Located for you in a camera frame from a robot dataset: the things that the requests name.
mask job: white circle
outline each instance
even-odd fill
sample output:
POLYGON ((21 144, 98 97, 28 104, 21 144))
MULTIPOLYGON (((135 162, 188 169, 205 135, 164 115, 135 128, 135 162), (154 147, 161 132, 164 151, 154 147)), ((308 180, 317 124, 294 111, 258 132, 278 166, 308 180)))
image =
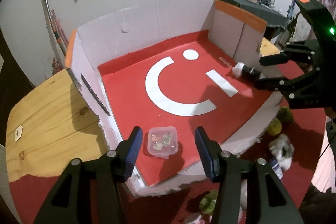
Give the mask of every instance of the white circle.
POLYGON ((199 54, 195 50, 188 49, 183 52, 183 56, 186 60, 196 60, 199 54))

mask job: plastic container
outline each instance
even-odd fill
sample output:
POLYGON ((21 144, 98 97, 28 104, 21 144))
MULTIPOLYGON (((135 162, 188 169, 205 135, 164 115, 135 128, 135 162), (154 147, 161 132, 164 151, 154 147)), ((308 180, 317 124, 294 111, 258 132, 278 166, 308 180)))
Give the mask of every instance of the plastic container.
POLYGON ((168 159, 178 149, 176 128, 156 127, 149 130, 147 150, 151 155, 168 159))

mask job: wooden table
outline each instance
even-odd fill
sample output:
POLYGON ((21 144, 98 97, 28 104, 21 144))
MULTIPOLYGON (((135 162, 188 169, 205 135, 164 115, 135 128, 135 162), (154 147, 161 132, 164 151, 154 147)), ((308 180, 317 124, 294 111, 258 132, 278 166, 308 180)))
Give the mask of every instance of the wooden table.
MULTIPOLYGON (((278 49, 269 41, 263 40, 261 53, 274 54, 278 53, 278 49)), ((314 136, 314 141, 310 144, 310 170, 305 173, 308 177, 302 182, 303 187, 306 188, 300 189, 300 194, 292 193, 292 197, 296 198, 296 204, 300 204, 318 161, 323 135, 318 132, 314 136)), ((76 157, 83 161, 97 159, 106 151, 107 147, 103 132, 98 125, 98 118, 88 108, 66 70, 36 87, 15 105, 7 124, 8 177, 13 200, 22 222, 33 223, 49 190, 71 159, 76 157), (23 126, 22 137, 16 142, 14 134, 19 125, 23 126)), ((197 186, 196 190, 191 187, 190 193, 197 196, 200 194, 197 191, 206 192, 210 187, 209 182, 202 182, 200 185, 202 186, 197 186)), ((188 202, 188 200, 184 201, 187 195, 184 196, 183 193, 177 195, 182 195, 183 202, 188 202)), ((144 202, 134 202, 130 208, 131 210, 137 208, 139 213, 143 213, 142 211, 145 211, 143 206, 150 203, 150 200, 153 198, 147 198, 144 202)), ((153 203, 159 204, 161 200, 166 202, 165 198, 161 198, 155 199, 153 203)), ((180 208, 184 210, 183 217, 186 216, 185 214, 188 215, 183 204, 179 205, 180 208)), ((137 216, 134 223, 142 223, 140 219, 141 217, 137 216)), ((169 223, 178 222, 173 219, 169 221, 169 223)))

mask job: white rectangle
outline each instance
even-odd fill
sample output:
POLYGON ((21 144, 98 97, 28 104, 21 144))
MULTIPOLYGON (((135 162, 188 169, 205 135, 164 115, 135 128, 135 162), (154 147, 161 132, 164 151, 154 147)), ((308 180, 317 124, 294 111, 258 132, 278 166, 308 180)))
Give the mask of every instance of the white rectangle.
POLYGON ((238 90, 233 85, 231 85, 222 75, 220 75, 214 69, 208 71, 206 75, 212 81, 214 81, 215 84, 218 85, 229 97, 232 97, 238 92, 238 90))

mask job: torn cardboard edge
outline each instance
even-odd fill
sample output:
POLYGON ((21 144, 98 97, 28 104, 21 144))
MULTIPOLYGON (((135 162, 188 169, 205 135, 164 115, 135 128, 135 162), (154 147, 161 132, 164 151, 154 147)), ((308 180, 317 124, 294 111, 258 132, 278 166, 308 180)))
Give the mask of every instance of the torn cardboard edge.
MULTIPOLYGON (((172 37, 206 30, 209 31, 208 39, 235 62, 241 61, 266 76, 276 77, 281 75, 276 67, 264 68, 259 64, 261 55, 258 49, 265 29, 264 20, 219 0, 157 0, 152 4, 116 11, 79 27, 69 40, 66 67, 76 86, 86 86, 79 91, 99 117, 109 149, 115 149, 122 141, 122 135, 105 92, 99 65, 172 37), (182 22, 177 20, 180 15, 183 15, 182 22)), ((278 102, 272 96, 269 99, 272 102, 264 104, 269 108, 265 112, 273 113, 278 102)), ((274 116, 263 117, 257 111, 250 118, 258 121, 257 134, 251 138, 257 138, 274 116)), ((249 148, 251 139, 245 145, 244 149, 249 148)), ((137 168, 126 184, 133 195, 145 195, 146 189, 154 190, 154 187, 146 187, 137 168)))

